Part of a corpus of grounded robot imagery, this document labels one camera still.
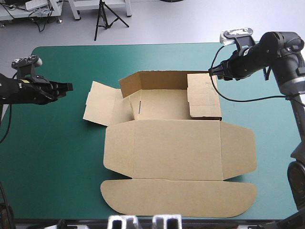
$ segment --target cardboard tab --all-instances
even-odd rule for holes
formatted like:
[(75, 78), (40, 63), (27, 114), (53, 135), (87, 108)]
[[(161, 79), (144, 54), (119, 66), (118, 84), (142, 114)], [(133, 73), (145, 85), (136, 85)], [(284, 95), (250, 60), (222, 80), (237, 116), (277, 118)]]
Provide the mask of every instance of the cardboard tab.
[(106, 180), (101, 192), (112, 209), (138, 216), (233, 217), (256, 197), (253, 184), (226, 181)]
[(131, 121), (129, 99), (123, 99), (120, 89), (93, 81), (83, 119), (106, 126)]
[(131, 121), (106, 129), (104, 166), (132, 178), (224, 180), (255, 170), (254, 136), (213, 120)]
[[(213, 76), (213, 81), (217, 87), (216, 76)], [(213, 88), (209, 74), (188, 74), (187, 83), (187, 99), (191, 117), (216, 117), (221, 120), (219, 96)]]

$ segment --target unfolded cardboard box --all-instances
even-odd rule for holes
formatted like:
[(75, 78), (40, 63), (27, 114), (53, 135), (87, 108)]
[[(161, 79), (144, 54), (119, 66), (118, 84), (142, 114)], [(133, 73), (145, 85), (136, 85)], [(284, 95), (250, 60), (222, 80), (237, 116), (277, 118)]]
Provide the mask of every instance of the unfolded cardboard box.
[(207, 73), (138, 72), (120, 85), (93, 82), (84, 114), (109, 126), (104, 166), (132, 178), (102, 183), (110, 207), (129, 215), (232, 217), (253, 204), (253, 184), (224, 180), (255, 170), (254, 134), (219, 121)]

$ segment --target black cable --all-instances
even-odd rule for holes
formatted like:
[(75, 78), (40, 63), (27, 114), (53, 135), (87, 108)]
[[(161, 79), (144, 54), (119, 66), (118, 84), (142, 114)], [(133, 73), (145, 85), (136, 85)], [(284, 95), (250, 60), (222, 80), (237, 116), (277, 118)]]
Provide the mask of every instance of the black cable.
[(8, 216), (8, 222), (9, 222), (9, 228), (10, 229), (15, 229), (15, 227), (13, 226), (13, 222), (12, 222), (12, 214), (10, 212), (10, 208), (9, 208), (9, 205), (8, 205), (8, 201), (6, 199), (6, 196), (5, 196), (5, 192), (4, 192), (4, 188), (0, 182), (0, 191), (1, 191), (1, 194), (2, 194), (2, 198), (4, 200), (4, 205), (5, 205), (5, 209), (6, 209), (6, 214)]
[(4, 6), (4, 5), (2, 5), (2, 7), (6, 10), (6, 12), (12, 17), (12, 19), (15, 19), (14, 17), (13, 17), (13, 15), (11, 15), (11, 13), (8, 11), (8, 9)]
[(215, 84), (214, 84), (214, 81), (213, 81), (212, 76), (213, 76), (213, 65), (214, 65), (214, 62), (215, 62), (215, 60), (216, 60), (216, 58), (217, 58), (218, 53), (220, 52), (220, 50), (221, 50), (222, 48), (224, 48), (224, 46), (221, 46), (221, 47), (218, 49), (218, 51), (216, 52), (216, 54), (215, 54), (215, 57), (214, 57), (214, 59), (213, 59), (213, 61), (212, 61), (212, 64), (211, 64), (211, 74), (210, 74), (210, 78), (211, 78), (211, 81), (212, 81), (213, 88), (215, 89), (215, 91), (216, 91), (222, 98), (224, 98), (224, 99), (226, 99), (226, 100), (228, 100), (228, 101), (237, 102), (237, 103), (247, 103), (247, 102), (260, 101), (260, 100), (264, 100), (264, 99), (273, 99), (273, 98), (286, 98), (286, 99), (289, 100), (289, 98), (288, 98), (287, 96), (284, 96), (284, 95), (273, 95), (273, 96), (262, 97), (262, 98), (257, 98), (257, 99), (248, 99), (248, 100), (236, 100), (236, 99), (230, 99), (230, 98), (224, 96), (223, 94), (221, 94), (221, 93), (217, 90), (217, 88), (216, 88), (216, 86), (215, 86)]
[(6, 7), (9, 7), (9, 8), (13, 8), (13, 9), (19, 9), (19, 10), (27, 11), (27, 10), (24, 9), (24, 8), (20, 8), (20, 7), (17, 7), (17, 6), (12, 6), (12, 5), (8, 5), (8, 4), (4, 4), (4, 3), (2, 3), (2, 2), (0, 2), (0, 5), (6, 6)]
[(288, 98), (286, 98), (286, 100), (293, 100), (293, 101), (297, 102), (298, 104), (302, 105), (303, 107), (305, 107), (305, 104), (304, 104), (304, 103), (301, 103), (300, 101), (297, 101), (297, 100), (294, 99), (294, 98), (288, 97)]
[(48, 13), (47, 19), (46, 19), (46, 21), (44, 22), (44, 25), (43, 25), (42, 30), (40, 29), (39, 24), (38, 24), (37, 22), (34, 21), (34, 23), (35, 23), (35, 24), (37, 25), (37, 27), (38, 27), (39, 32), (44, 31), (44, 28), (46, 27), (46, 24), (48, 23), (49, 18), (50, 18), (50, 16), (52, 15), (52, 13), (53, 13), (53, 8), (51, 9), (50, 13)]
[(6, 129), (5, 135), (4, 135), (3, 138), (0, 140), (0, 144), (5, 140), (6, 136), (8, 135), (8, 133), (9, 133), (9, 131), (10, 131), (10, 123), (11, 123), (11, 104), (10, 104), (9, 124), (8, 124), (7, 129)]

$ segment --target rounded cardboard flap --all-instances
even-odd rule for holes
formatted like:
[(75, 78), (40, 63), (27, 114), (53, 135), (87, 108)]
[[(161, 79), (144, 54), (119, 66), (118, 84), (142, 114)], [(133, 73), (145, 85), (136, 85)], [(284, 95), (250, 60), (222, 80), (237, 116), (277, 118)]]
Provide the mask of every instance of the rounded cardboard flap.
[(112, 209), (138, 216), (233, 217), (248, 210), (256, 197), (253, 184), (226, 181), (106, 180), (101, 192)]

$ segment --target tripod leg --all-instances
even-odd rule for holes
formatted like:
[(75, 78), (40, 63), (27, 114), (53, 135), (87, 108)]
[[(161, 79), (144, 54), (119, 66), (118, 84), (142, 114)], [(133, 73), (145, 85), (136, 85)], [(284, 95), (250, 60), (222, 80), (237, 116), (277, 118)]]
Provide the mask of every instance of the tripod leg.
[(103, 15), (103, 19), (104, 19), (104, 22), (105, 22), (105, 27), (106, 27), (106, 29), (108, 29), (108, 28), (110, 28), (110, 26), (109, 26), (108, 21), (107, 21), (107, 16), (106, 16), (104, 5), (107, 7), (105, 2), (102, 1), (102, 15)]
[(107, 6), (105, 3), (104, 3), (104, 5), (105, 5), (105, 6), (107, 7), (107, 9), (109, 9), (110, 12), (113, 13), (121, 22), (123, 22), (127, 27), (129, 27), (129, 25), (128, 25), (126, 22), (124, 22), (123, 19), (122, 19), (119, 15), (117, 15), (109, 6)]
[(99, 29), (100, 17), (101, 17), (101, 0), (100, 0), (100, 4), (99, 4), (99, 12), (98, 12), (97, 21), (96, 21), (94, 41), (96, 41), (97, 30)]

